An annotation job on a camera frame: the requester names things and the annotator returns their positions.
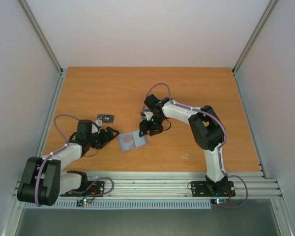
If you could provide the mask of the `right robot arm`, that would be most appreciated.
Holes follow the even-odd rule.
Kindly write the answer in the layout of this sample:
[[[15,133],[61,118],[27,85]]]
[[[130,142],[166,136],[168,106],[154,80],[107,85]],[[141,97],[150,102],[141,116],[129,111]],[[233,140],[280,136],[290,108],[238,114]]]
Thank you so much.
[[[190,107],[168,97],[159,100],[149,95],[144,104],[152,112],[139,124],[139,136],[153,136],[164,131],[163,121],[173,118],[190,125],[196,144],[204,151],[206,159],[206,189],[210,195],[218,195],[225,188],[228,177],[222,160],[222,144],[225,128],[211,106]]]

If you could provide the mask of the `black VIP card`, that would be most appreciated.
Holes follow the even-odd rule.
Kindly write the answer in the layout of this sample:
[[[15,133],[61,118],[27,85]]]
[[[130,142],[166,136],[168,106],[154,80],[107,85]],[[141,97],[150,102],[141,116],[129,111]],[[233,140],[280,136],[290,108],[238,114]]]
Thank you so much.
[[[113,123],[114,122],[114,115],[109,114],[98,114],[97,119],[100,119],[103,123]]]

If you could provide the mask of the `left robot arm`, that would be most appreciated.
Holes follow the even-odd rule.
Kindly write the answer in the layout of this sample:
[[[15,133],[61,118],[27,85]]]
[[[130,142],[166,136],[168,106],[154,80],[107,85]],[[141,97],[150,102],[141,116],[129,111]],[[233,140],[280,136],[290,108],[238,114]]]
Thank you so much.
[[[77,130],[65,144],[48,155],[30,157],[18,186],[17,199],[20,202],[52,206],[59,196],[76,194],[87,198],[86,193],[103,196],[103,191],[92,189],[87,174],[81,171],[66,171],[73,161],[82,158],[90,149],[101,150],[119,135],[119,131],[102,128],[101,120],[82,119]]]

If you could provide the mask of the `pink card holder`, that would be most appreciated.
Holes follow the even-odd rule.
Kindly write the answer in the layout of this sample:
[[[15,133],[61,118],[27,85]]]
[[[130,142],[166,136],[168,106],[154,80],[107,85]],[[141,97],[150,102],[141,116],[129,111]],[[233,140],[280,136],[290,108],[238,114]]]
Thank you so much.
[[[130,151],[148,145],[145,136],[139,136],[139,130],[119,134],[118,142],[121,151]]]

